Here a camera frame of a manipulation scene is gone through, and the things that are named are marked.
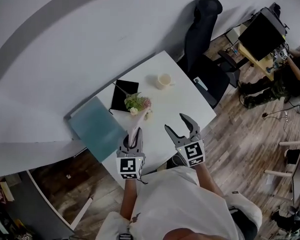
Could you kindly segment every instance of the table leg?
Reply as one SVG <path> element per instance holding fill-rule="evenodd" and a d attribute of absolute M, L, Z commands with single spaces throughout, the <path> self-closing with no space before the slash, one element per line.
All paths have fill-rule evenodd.
<path fill-rule="evenodd" d="M 82 219 L 82 217 L 85 215 L 85 212 L 87 211 L 87 209 L 89 208 L 89 206 L 92 203 L 92 198 L 89 197 L 88 200 L 86 201 L 85 205 L 82 207 L 81 211 L 78 213 L 78 215 L 74 218 L 73 222 L 70 225 L 70 228 L 72 230 L 75 230 L 76 226 L 79 224 L 80 220 Z"/>
<path fill-rule="evenodd" d="M 281 141 L 279 142 L 279 146 L 290 146 L 290 145 L 300 145 L 299 141 Z"/>
<path fill-rule="evenodd" d="M 273 198 L 275 198 L 275 199 L 280 199 L 282 201 L 292 202 L 292 198 L 282 197 L 282 196 L 277 195 L 277 194 L 271 194 L 270 196 L 273 197 Z"/>
<path fill-rule="evenodd" d="M 291 178 L 292 177 L 292 173 L 290 173 L 290 172 L 280 172 L 280 171 L 274 171 L 274 170 L 265 170 L 264 173 L 265 174 L 279 176 L 279 177 L 285 177 L 285 178 Z"/>
<path fill-rule="evenodd" d="M 236 68 L 240 69 L 244 64 L 248 63 L 249 59 L 247 57 L 244 57 L 242 60 L 240 60 L 237 64 L 236 64 Z"/>

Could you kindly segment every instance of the wire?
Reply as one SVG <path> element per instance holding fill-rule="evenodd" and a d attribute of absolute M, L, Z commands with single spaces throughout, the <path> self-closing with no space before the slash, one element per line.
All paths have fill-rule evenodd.
<path fill-rule="evenodd" d="M 275 114 L 275 113 L 279 113 L 279 112 L 282 112 L 282 111 L 292 110 L 292 109 L 294 109 L 294 108 L 300 106 L 300 104 L 299 104 L 299 105 L 293 105 L 293 104 L 290 102 L 290 100 L 289 100 L 288 102 L 290 103 L 290 105 L 291 105 L 292 107 L 289 107 L 289 108 L 286 108 L 286 109 L 282 109 L 282 110 L 279 110 L 279 111 L 276 111 L 276 112 L 272 112 L 272 113 L 263 113 L 263 114 L 262 114 L 262 117 L 263 117 L 263 118 L 266 118 L 266 117 L 269 116 L 269 115 L 273 115 L 273 114 Z"/>
<path fill-rule="evenodd" d="M 266 119 L 268 119 L 268 118 L 275 118 L 275 119 L 278 119 L 278 120 L 280 120 L 280 119 L 282 119 L 282 118 L 285 118 L 284 116 L 282 116 L 282 117 L 275 117 L 275 116 L 267 116 L 267 117 L 262 117 L 263 118 L 263 120 L 266 120 Z"/>
<path fill-rule="evenodd" d="M 180 166 L 179 164 L 175 163 L 175 161 L 174 161 L 174 157 L 175 157 L 175 156 L 178 156 L 179 159 L 181 160 L 181 162 L 183 163 L 183 165 L 184 165 L 184 166 L 187 166 L 186 163 L 185 163 L 185 161 L 179 156 L 179 153 L 176 153 L 175 155 L 173 155 L 173 157 L 172 157 L 172 159 L 171 159 L 171 160 L 172 160 L 172 163 L 173 163 L 175 166 L 177 166 L 177 167 Z"/>
<path fill-rule="evenodd" d="M 300 104 L 299 105 L 293 105 L 291 102 L 290 102 L 290 100 L 288 101 L 290 104 L 291 104 L 291 106 L 292 107 L 294 107 L 294 108 L 296 108 L 296 107 L 299 107 L 300 106 Z"/>
<path fill-rule="evenodd" d="M 264 114 L 262 114 L 262 117 L 263 118 L 265 118 L 265 117 L 267 117 L 268 115 L 273 115 L 273 114 L 275 114 L 275 113 L 279 113 L 279 112 L 282 112 L 282 111 L 288 111 L 288 110 L 292 110 L 292 109 L 294 109 L 295 107 L 293 106 L 293 107 L 289 107 L 289 108 L 287 108 L 287 109 L 282 109 L 282 110 L 279 110 L 279 111 L 276 111 L 276 112 L 272 112 L 272 113 L 264 113 Z"/>
<path fill-rule="evenodd" d="M 285 141 L 288 140 L 288 133 L 287 133 L 286 130 L 285 130 L 285 125 L 286 125 L 286 123 L 287 123 L 287 122 L 284 122 L 284 124 L 283 124 L 283 130 L 284 130 L 284 132 L 285 132 L 285 134 L 286 134 L 286 136 L 285 136 Z"/>
<path fill-rule="evenodd" d="M 288 126 L 289 126 L 289 125 L 293 125 L 293 126 L 296 126 L 296 125 L 297 125 L 296 123 L 292 123 L 292 120 L 291 120 L 290 122 L 287 122 L 286 124 L 287 124 Z"/>
<path fill-rule="evenodd" d="M 69 239 L 71 239 L 71 238 L 88 240 L 87 238 L 81 238 L 81 237 L 76 237 L 76 236 L 72 236 L 72 235 L 69 236 Z"/>
<path fill-rule="evenodd" d="M 263 118 L 263 120 L 266 120 L 268 118 L 275 118 L 275 119 L 278 119 L 280 121 L 281 119 L 285 118 L 285 116 L 282 116 L 282 117 L 279 117 L 279 118 L 275 117 L 275 116 L 262 116 L 262 118 Z M 286 124 L 288 124 L 287 121 L 285 121 L 284 124 L 283 124 L 283 131 L 285 132 L 285 135 L 286 135 L 285 136 L 285 141 L 288 140 L 288 133 L 286 132 L 286 129 L 285 129 Z"/>
<path fill-rule="evenodd" d="M 149 182 L 144 182 L 142 179 L 141 179 L 141 175 L 140 175 L 140 179 L 136 179 L 137 181 L 139 181 L 139 182 L 142 182 L 144 185 L 147 185 Z"/>
<path fill-rule="evenodd" d="M 229 48 L 225 49 L 225 52 L 226 52 L 226 53 L 230 52 L 230 49 L 231 49 L 232 47 L 234 47 L 238 41 L 239 41 L 239 39 L 238 39 L 237 41 L 235 41 L 234 44 L 231 45 Z"/>

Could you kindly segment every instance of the green leaves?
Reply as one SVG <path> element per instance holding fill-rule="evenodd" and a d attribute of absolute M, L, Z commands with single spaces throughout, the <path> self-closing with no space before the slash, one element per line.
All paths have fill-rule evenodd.
<path fill-rule="evenodd" d="M 130 97 L 124 100 L 124 104 L 127 110 L 131 108 L 136 108 L 139 111 L 143 110 L 144 97 L 138 97 L 141 92 L 132 94 Z"/>

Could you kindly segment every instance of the chair backrest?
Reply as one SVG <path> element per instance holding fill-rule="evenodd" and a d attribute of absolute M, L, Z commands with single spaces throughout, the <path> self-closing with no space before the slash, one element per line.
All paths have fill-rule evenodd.
<path fill-rule="evenodd" d="M 194 22 L 185 35 L 183 71 L 189 72 L 194 62 L 208 50 L 212 32 L 223 7 L 218 0 L 198 0 Z"/>

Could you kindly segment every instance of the mug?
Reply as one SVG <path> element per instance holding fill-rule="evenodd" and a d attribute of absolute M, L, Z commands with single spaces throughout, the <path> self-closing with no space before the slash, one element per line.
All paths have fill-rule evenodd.
<path fill-rule="evenodd" d="M 172 81 L 172 78 L 169 74 L 160 74 L 156 78 L 156 87 L 159 90 L 164 90 L 169 86 L 174 86 L 175 84 Z"/>

